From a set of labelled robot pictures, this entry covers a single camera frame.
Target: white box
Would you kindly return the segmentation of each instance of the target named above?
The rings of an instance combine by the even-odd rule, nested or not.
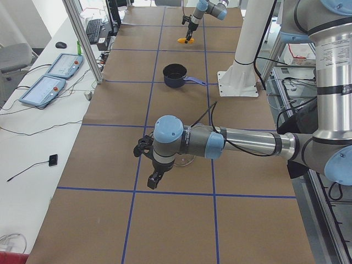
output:
[[[308,44],[287,44],[284,61],[294,66],[315,66],[315,55]]]

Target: red object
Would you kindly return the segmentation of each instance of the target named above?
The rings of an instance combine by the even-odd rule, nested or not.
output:
[[[25,264],[29,255],[0,251],[0,264]]]

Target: computer mouse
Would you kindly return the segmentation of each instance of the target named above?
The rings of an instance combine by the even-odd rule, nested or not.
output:
[[[59,41],[55,44],[55,47],[57,48],[67,48],[67,44],[62,42],[62,41]]]

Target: keyboard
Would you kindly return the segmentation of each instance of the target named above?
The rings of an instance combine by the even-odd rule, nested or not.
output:
[[[98,43],[100,27],[101,27],[101,19],[92,19],[88,22],[88,25],[86,28],[86,34],[89,39],[89,43],[91,44]]]

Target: yellow object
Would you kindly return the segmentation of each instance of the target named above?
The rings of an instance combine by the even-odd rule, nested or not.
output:
[[[178,43],[186,44],[186,38],[182,37],[177,40]],[[192,44],[194,42],[194,38],[191,38],[187,43]]]

